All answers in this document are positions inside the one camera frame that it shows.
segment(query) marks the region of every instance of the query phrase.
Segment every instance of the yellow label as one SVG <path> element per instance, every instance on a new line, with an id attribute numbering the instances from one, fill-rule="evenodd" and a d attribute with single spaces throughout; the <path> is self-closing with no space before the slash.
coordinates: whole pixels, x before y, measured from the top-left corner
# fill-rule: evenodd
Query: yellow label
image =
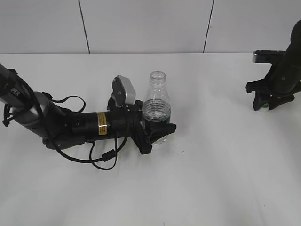
<path id="1" fill-rule="evenodd" d="M 98 118 L 98 134 L 106 135 L 107 134 L 107 118 L 105 117 L 104 112 L 97 112 Z"/>

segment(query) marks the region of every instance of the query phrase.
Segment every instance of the white wall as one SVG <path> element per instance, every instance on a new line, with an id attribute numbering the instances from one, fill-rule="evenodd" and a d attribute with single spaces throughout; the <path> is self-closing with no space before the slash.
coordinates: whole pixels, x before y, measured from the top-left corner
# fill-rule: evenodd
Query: white wall
<path id="1" fill-rule="evenodd" d="M 80 0 L 91 53 L 199 53 L 213 0 Z M 214 0 L 205 52 L 286 49 L 301 0 Z M 87 53 L 78 0 L 1 0 L 0 53 Z"/>
<path id="2" fill-rule="evenodd" d="M 199 53 L 212 0 L 81 0 L 93 53 Z"/>
<path id="3" fill-rule="evenodd" d="M 1 0 L 0 53 L 87 53 L 76 0 Z"/>
<path id="4" fill-rule="evenodd" d="M 206 52 L 286 50 L 301 0 L 215 0 Z"/>

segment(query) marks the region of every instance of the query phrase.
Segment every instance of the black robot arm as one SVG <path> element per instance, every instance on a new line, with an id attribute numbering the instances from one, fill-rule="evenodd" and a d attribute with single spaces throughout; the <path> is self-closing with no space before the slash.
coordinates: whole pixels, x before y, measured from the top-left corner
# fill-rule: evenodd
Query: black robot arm
<path id="1" fill-rule="evenodd" d="M 255 92 L 254 110 L 269 104 L 269 110 L 294 100 L 301 91 L 301 20 L 294 26 L 291 44 L 286 51 L 255 51 L 255 63 L 270 63 L 264 79 L 248 82 L 247 93 Z"/>
<path id="2" fill-rule="evenodd" d="M 174 133 L 175 124 L 165 124 L 144 129 L 142 123 L 142 101 L 135 101 L 135 90 L 129 79 L 117 76 L 112 83 L 113 92 L 106 112 L 82 113 L 86 103 L 78 96 L 69 96 L 56 101 L 47 93 L 33 92 L 15 70 L 0 64 L 0 100 L 5 103 L 4 125 L 15 120 L 40 136 L 49 149 L 57 150 L 63 157 L 76 162 L 92 163 L 117 159 L 128 137 L 131 137 L 141 154 L 151 153 L 152 143 Z M 54 103 L 63 103 L 68 98 L 78 97 L 83 107 L 74 112 Z M 117 147 L 117 138 L 123 137 Z M 91 154 L 96 140 L 115 139 L 115 149 L 92 160 Z M 62 150 L 85 142 L 92 143 L 89 160 L 68 156 Z"/>

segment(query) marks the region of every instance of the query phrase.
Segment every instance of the table surface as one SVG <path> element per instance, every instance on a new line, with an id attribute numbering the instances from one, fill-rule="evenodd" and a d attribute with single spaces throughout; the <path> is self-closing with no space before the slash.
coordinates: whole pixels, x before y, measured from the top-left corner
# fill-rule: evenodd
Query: table surface
<path id="1" fill-rule="evenodd" d="M 0 225 L 301 224 L 301 96 L 253 111 L 245 85 L 270 65 L 252 63 L 252 54 L 24 54 L 0 62 L 35 91 L 83 97 L 85 112 L 105 111 L 116 75 L 142 99 L 151 71 L 162 70 L 177 124 L 149 155 L 129 139 L 108 172 L 64 159 L 16 122 L 0 126 Z M 95 157 L 112 147 L 97 142 Z M 89 149 L 66 152 L 87 158 Z"/>

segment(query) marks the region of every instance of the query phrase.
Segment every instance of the clear plastic bottle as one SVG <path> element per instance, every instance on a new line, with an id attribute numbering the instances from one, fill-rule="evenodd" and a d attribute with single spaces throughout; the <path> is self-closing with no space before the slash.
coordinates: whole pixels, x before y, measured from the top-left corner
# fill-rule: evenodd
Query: clear plastic bottle
<path id="1" fill-rule="evenodd" d="M 154 71 L 150 74 L 150 85 L 143 100 L 142 114 L 143 126 L 146 129 L 156 127 L 162 123 L 169 123 L 170 100 L 166 91 L 166 76 L 164 72 Z M 154 144 L 161 144 L 167 136 L 156 141 Z"/>

